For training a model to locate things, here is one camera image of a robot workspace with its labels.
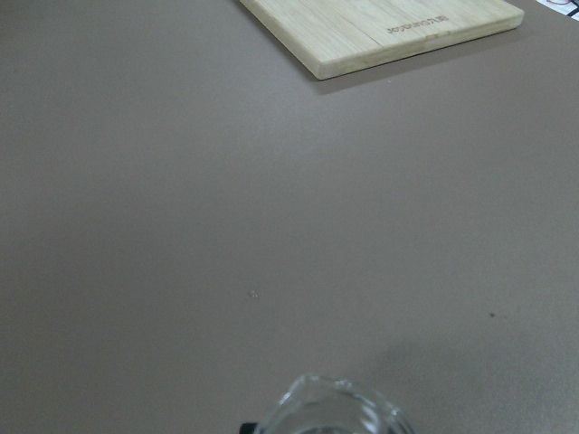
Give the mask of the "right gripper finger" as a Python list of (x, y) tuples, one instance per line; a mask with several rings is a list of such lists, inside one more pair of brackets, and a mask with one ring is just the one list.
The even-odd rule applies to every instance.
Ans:
[(239, 427), (239, 434), (254, 434), (256, 432), (256, 429), (257, 429), (256, 422), (244, 422)]

